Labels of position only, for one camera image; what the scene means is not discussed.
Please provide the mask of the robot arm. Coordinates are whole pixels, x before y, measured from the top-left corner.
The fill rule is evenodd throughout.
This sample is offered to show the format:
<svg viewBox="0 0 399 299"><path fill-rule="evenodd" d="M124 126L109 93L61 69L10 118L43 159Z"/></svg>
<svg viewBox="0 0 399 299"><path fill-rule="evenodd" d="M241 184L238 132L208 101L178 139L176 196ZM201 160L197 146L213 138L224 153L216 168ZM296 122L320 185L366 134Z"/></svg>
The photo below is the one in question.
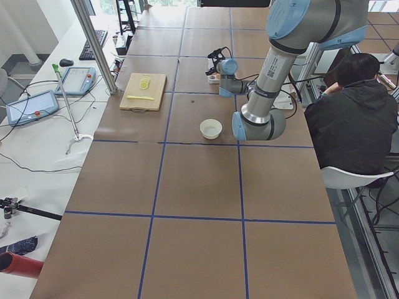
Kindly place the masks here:
<svg viewBox="0 0 399 299"><path fill-rule="evenodd" d="M367 31L368 1L275 1L267 20L270 48L254 82L238 80L234 59L219 59L222 97L245 94L248 102L232 117L239 141L274 140L286 128L286 119L274 101L297 58L310 43L320 50L358 44Z"/></svg>

